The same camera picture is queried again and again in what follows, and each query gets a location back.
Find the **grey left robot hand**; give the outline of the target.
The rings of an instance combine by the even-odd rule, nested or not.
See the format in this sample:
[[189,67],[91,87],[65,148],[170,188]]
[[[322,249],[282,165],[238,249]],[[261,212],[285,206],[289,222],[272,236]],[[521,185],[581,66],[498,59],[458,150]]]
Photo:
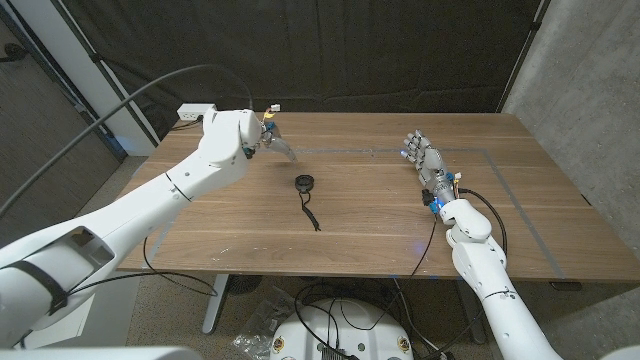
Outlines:
[[274,152],[284,154],[292,163],[297,162],[297,157],[294,151],[282,138],[280,130],[275,122],[267,121],[263,124],[261,144]]

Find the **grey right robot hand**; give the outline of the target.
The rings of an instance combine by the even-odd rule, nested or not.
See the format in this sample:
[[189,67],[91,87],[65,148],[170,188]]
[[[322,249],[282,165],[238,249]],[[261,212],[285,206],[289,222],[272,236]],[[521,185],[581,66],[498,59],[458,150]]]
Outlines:
[[404,139],[404,145],[401,155],[415,167],[426,205],[439,212],[444,205],[456,200],[454,176],[431,141],[420,130],[415,130]]

